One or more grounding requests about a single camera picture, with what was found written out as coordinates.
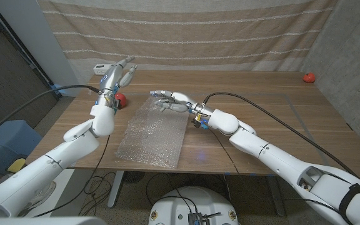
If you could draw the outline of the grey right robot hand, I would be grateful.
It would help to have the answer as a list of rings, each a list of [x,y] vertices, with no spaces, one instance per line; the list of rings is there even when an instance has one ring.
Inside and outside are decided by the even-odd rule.
[[[203,116],[211,116],[214,111],[181,92],[156,90],[151,91],[150,95],[158,98],[154,103],[160,108],[161,112],[165,109],[170,109],[177,113],[189,112],[192,114],[199,113]]]

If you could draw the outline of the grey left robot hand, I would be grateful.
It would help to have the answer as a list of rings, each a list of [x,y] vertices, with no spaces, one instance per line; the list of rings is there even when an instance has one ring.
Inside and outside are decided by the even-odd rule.
[[[119,88],[128,86],[138,67],[135,64],[130,70],[124,75],[124,68],[127,63],[134,60],[134,56],[129,56],[116,64],[113,64],[102,77],[99,88],[100,93],[98,94],[96,105],[107,106],[109,108],[118,107],[119,101],[116,99],[116,94]]]

